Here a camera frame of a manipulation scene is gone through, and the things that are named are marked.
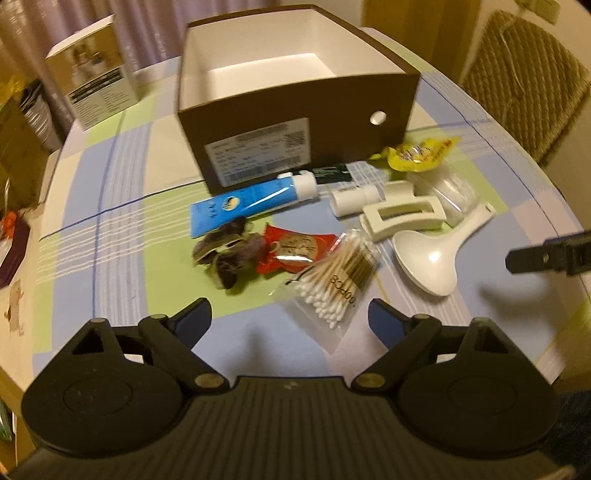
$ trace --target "round hole in box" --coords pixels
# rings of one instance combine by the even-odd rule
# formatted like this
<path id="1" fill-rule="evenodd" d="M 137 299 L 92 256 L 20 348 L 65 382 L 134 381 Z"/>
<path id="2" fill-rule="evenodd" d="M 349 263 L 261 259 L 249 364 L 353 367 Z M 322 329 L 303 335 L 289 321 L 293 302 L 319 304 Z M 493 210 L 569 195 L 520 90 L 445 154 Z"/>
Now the round hole in box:
<path id="1" fill-rule="evenodd" d="M 377 112 L 371 114 L 369 121 L 374 125 L 381 125 L 386 121 L 386 114 L 381 110 L 378 110 Z"/>

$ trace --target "spoon handle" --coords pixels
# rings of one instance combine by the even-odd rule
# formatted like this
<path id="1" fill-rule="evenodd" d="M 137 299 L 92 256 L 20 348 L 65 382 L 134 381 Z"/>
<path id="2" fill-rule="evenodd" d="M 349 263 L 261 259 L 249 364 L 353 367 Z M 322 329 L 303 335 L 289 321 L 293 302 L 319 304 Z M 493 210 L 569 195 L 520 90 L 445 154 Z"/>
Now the spoon handle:
<path id="1" fill-rule="evenodd" d="M 451 245 L 459 249 L 481 226 L 495 216 L 496 210 L 488 202 L 480 202 L 460 224 L 447 235 Z"/>

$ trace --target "tablecloth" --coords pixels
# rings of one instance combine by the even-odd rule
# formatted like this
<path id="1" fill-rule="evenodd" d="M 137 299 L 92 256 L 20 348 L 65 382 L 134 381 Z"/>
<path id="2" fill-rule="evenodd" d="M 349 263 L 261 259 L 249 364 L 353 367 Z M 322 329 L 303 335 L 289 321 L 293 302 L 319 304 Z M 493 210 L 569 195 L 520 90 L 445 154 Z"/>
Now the tablecloth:
<path id="1" fill-rule="evenodd" d="M 380 297 L 406 314 L 429 313 L 447 325 L 490 317 L 548 379 L 562 368 L 552 346 L 587 299 L 579 277 L 512 276 L 511 248 L 580 230 L 560 193 L 523 149 L 455 84 L 412 52 L 370 34 L 422 73 L 407 139 L 459 136 L 447 159 L 496 209 L 497 216 L 457 256 L 458 286 L 443 299 L 411 284 L 389 240 L 339 347 L 328 354 L 272 302 L 286 274 L 249 277 L 238 293 L 215 289 L 191 260 L 189 204 L 208 197 L 174 112 L 178 59 L 140 72 L 143 99 L 83 132 L 74 124 L 46 203 L 34 294 L 35 375 L 84 322 L 106 317 L 134 325 L 150 313 L 173 314 L 197 297 L 213 306 L 212 327 L 194 348 L 231 380 L 237 375 L 343 375 L 350 380 L 385 352 L 370 330 L 367 304 Z M 357 184 L 387 180 L 364 161 L 350 165 Z M 358 220 L 337 220 L 322 188 L 318 202 L 255 221 L 309 233 L 341 233 Z"/>

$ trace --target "product box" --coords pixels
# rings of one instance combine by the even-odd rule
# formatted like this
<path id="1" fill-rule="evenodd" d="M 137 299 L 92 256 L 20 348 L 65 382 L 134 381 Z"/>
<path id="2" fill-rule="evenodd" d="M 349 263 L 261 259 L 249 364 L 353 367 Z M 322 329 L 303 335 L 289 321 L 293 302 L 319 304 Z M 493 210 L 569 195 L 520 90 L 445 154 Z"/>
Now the product box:
<path id="1" fill-rule="evenodd" d="M 7 179 L 11 210 L 38 203 L 48 156 L 18 104 L 10 99 L 0 105 L 0 209 L 4 210 Z"/>
<path id="2" fill-rule="evenodd" d="M 314 5 L 187 26 L 177 114 L 211 194 L 402 141 L 420 74 Z"/>
<path id="3" fill-rule="evenodd" d="M 85 130 L 138 102 L 113 18 L 105 17 L 80 30 L 47 54 L 46 63 Z"/>

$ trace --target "wall socket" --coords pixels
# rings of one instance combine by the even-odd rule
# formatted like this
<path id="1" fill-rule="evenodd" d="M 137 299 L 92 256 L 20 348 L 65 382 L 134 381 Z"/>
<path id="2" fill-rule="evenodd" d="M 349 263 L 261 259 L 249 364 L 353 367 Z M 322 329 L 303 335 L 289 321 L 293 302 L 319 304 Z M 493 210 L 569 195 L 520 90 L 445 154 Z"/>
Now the wall socket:
<path id="1" fill-rule="evenodd" d="M 527 10 L 531 10 L 552 25 L 556 25 L 558 21 L 560 4 L 557 0 L 515 0 L 515 3 Z"/>

